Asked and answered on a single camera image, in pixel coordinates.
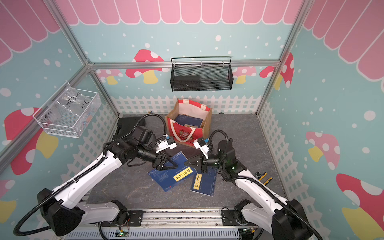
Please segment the blue yellow-label book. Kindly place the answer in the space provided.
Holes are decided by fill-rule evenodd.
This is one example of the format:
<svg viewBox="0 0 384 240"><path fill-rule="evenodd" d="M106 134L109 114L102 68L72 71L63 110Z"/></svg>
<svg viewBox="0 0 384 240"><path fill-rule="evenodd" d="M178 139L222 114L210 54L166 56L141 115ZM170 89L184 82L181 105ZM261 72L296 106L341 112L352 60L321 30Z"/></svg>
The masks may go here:
<svg viewBox="0 0 384 240"><path fill-rule="evenodd" d="M217 169L208 167L206 173L197 171L193 176L191 192L213 197L216 185Z"/></svg>
<svg viewBox="0 0 384 240"><path fill-rule="evenodd" d="M194 168L185 165L187 158L182 151L171 157L171 160L178 165L176 169L164 171L151 170L148 172L148 175L164 190L164 192L168 192L197 173Z"/></svg>
<svg viewBox="0 0 384 240"><path fill-rule="evenodd" d="M181 126L201 128L204 120L200 118L190 117L188 115L178 115L175 118L175 121Z"/></svg>

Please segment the red canvas tote bag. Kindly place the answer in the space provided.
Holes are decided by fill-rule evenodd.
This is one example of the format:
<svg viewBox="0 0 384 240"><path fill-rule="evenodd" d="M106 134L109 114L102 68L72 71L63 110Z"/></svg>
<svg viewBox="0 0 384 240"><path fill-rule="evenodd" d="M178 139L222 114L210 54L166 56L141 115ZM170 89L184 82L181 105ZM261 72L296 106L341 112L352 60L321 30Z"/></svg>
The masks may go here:
<svg viewBox="0 0 384 240"><path fill-rule="evenodd" d="M166 116L168 132L177 144L193 147L195 140L209 137L212 114L213 110L204 104L178 99Z"/></svg>

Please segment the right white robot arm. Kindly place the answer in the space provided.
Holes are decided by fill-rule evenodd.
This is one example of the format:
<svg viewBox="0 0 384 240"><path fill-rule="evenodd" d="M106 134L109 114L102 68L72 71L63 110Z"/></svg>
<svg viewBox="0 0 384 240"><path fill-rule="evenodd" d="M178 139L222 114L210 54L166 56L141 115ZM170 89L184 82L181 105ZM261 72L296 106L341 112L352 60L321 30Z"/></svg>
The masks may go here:
<svg viewBox="0 0 384 240"><path fill-rule="evenodd" d="M215 130L225 138L215 150L212 137L194 140L195 148L201 153L187 160L186 166L206 173L212 167L218 170L225 182L232 183L246 192L259 205L244 201L239 206L238 222L251 223L269 232L275 240L308 240L320 233L307 218L303 206L297 200L287 200L270 190L255 177L236 157L233 140L222 130Z"/></svg>

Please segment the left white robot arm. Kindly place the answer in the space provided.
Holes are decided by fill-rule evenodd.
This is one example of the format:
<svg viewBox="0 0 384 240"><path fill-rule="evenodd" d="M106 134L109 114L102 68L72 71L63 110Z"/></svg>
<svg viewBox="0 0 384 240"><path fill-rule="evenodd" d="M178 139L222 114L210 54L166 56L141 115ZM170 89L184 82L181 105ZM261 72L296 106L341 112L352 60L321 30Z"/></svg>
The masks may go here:
<svg viewBox="0 0 384 240"><path fill-rule="evenodd" d="M38 204L15 225L14 235L22 237L52 230L61 237L80 225L126 224L130 214L120 201L88 205L81 203L82 198L114 170L131 166L135 158L151 163L158 171L176 169L178 165L164 152L176 146L167 133L156 138L152 131L136 124L129 133L103 144L102 153L73 178L52 191L40 191Z"/></svg>

